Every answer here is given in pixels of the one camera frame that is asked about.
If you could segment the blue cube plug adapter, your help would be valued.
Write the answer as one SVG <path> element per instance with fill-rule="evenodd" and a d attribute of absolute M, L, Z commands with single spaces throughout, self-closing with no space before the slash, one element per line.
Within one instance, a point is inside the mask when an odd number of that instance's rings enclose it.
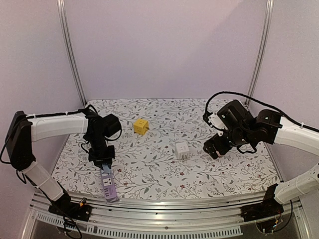
<path fill-rule="evenodd" d="M 102 164 L 102 169 L 101 169 L 102 175 L 110 175 L 112 173 L 112 170 L 109 168 L 107 164 Z"/>

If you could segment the purple power strip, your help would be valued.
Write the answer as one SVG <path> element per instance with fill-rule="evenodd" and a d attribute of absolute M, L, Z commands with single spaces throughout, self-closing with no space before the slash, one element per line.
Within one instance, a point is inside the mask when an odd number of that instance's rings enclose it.
<path fill-rule="evenodd" d="M 112 171 L 107 173 L 101 170 L 102 192 L 107 202 L 115 202 L 118 200 L 117 190 L 114 183 Z"/>

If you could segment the white cube socket adapter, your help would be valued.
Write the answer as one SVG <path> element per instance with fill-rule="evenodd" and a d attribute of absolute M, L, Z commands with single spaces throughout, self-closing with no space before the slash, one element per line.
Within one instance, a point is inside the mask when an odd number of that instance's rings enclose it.
<path fill-rule="evenodd" d="M 187 142 L 176 143 L 175 153 L 177 159 L 188 159 L 190 151 Z"/>

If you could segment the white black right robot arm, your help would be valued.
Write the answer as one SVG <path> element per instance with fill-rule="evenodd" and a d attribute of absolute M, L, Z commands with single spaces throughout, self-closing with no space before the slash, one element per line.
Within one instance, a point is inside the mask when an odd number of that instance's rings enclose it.
<path fill-rule="evenodd" d="M 250 154 L 257 151 L 259 142 L 291 146 L 313 155 L 319 154 L 319 130 L 298 122 L 279 108 L 259 101 L 248 95 L 233 92 L 233 95 L 245 97 L 266 107 L 256 117 L 239 100 L 225 104 L 218 112 L 208 110 L 206 102 L 203 120 L 216 130 L 216 134 L 207 140 L 203 150 L 213 159 L 225 155 L 236 148 L 250 145 Z M 289 200 L 305 195 L 319 188 L 319 166 L 316 164 L 307 172 L 280 184 L 269 187 L 263 202 L 258 205 L 258 213 L 268 217 Z"/>

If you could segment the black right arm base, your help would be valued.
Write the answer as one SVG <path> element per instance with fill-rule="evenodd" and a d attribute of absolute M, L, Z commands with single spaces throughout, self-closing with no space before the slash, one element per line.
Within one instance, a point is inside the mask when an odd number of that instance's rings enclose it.
<path fill-rule="evenodd" d="M 267 188 L 262 202 L 240 208 L 240 216 L 244 219 L 244 222 L 259 220 L 284 212 L 283 204 L 275 200 L 275 189 L 278 185 L 276 183 Z"/>

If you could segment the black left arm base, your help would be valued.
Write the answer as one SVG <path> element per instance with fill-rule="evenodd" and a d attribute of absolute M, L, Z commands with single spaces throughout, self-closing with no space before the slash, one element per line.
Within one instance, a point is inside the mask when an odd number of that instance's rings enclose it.
<path fill-rule="evenodd" d="M 51 202 L 48 211 L 52 214 L 88 222 L 92 207 L 87 204 L 87 198 L 82 198 L 80 202 L 72 202 L 69 194 L 64 192 L 58 200 Z"/>

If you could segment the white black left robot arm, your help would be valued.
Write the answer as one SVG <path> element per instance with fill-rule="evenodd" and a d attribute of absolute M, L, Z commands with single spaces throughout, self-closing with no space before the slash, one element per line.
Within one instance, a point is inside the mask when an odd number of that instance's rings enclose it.
<path fill-rule="evenodd" d="M 74 205 L 67 200 L 68 193 L 52 178 L 33 155 L 32 143 L 42 139 L 82 134 L 90 144 L 87 152 L 89 161 L 101 169 L 104 176 L 112 176 L 112 163 L 115 147 L 108 145 L 111 137 L 122 132 L 119 119 L 109 114 L 100 116 L 92 105 L 72 112 L 42 115 L 27 115 L 24 111 L 15 113 L 1 152 L 7 152 L 11 165 L 17 173 L 21 172 L 30 182 L 41 190 L 63 216 L 74 212 Z"/>

